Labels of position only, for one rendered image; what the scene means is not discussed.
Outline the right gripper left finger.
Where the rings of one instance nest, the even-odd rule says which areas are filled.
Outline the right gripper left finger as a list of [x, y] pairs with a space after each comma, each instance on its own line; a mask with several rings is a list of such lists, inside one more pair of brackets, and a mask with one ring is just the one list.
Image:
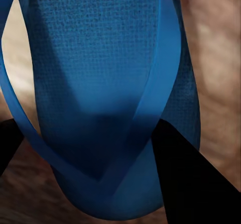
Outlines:
[[0, 122], [0, 176], [24, 138], [14, 118]]

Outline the sandal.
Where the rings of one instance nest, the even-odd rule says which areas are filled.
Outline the sandal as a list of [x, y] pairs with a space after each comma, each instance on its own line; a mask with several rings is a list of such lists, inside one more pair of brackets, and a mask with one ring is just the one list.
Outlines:
[[180, 0], [19, 0], [42, 138], [6, 72], [0, 88], [20, 131], [66, 198], [104, 220], [164, 207], [152, 145], [160, 119], [200, 150], [199, 98]]

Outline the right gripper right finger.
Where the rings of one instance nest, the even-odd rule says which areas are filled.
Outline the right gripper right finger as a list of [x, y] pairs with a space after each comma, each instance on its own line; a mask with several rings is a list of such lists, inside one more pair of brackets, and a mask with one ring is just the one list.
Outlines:
[[168, 224], [241, 224], [241, 193], [168, 121], [151, 139]]

